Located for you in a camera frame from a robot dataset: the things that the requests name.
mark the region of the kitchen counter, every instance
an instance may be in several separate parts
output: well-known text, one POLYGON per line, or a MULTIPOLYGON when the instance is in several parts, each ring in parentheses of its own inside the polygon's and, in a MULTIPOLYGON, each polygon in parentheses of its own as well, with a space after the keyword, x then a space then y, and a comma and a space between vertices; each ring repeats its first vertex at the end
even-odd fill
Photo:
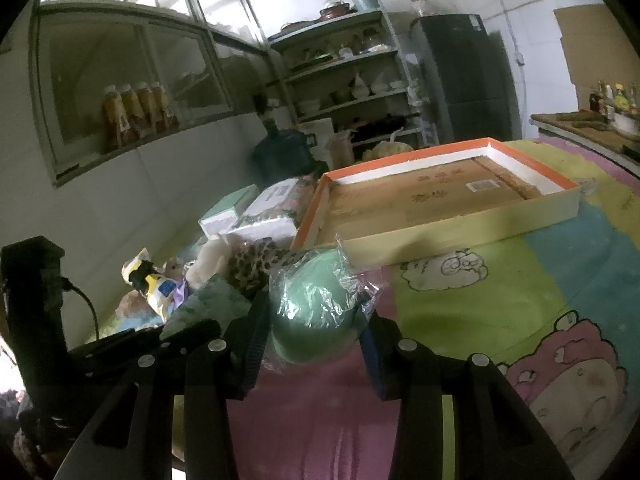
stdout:
POLYGON ((615 130, 599 131, 594 128, 576 128, 575 121, 560 121, 556 114, 533 114, 530 124, 537 126, 540 133, 562 137, 575 144, 580 144, 592 152, 608 158, 629 173, 640 178, 640 164, 623 155, 622 146, 631 141, 625 139, 615 130))

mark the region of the white bowl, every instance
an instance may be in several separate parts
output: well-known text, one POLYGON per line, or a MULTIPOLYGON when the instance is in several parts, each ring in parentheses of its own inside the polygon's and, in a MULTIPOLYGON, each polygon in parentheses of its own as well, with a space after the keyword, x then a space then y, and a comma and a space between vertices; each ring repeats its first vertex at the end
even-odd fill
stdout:
POLYGON ((620 135, 627 139, 640 139, 640 122, 633 117, 616 113, 612 126, 620 135))
POLYGON ((375 83, 371 85, 371 91, 374 94, 382 94, 389 90, 389 85, 386 83, 375 83))
POLYGON ((307 99, 297 103, 298 111, 303 115, 311 115, 320 111, 320 99, 307 99))

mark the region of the black refrigerator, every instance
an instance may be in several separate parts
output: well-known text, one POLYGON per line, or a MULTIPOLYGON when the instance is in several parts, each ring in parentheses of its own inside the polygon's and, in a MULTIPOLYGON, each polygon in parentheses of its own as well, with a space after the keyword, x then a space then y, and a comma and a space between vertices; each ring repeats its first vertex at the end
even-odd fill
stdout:
POLYGON ((410 38, 433 104, 440 143, 482 137, 510 140, 500 59, 480 16, 418 18, 410 38))

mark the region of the white box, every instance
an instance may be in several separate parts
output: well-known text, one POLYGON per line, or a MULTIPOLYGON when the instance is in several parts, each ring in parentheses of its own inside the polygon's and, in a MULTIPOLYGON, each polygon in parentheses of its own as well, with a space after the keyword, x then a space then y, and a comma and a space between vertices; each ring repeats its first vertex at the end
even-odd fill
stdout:
POLYGON ((220 199, 198 220, 207 238, 211 240, 218 234, 226 234, 257 196, 258 187, 251 184, 220 199))

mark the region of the cartoon sheep print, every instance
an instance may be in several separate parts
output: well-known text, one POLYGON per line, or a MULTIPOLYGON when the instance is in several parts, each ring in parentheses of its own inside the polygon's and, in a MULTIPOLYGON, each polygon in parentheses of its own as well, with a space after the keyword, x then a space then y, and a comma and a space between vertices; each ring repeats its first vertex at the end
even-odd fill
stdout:
POLYGON ((489 272, 482 257, 468 249, 415 260, 400 268, 413 290, 460 288, 484 280, 489 272))
POLYGON ((498 366, 567 462, 616 414, 626 370, 590 320, 572 310, 556 321, 535 353, 498 366))

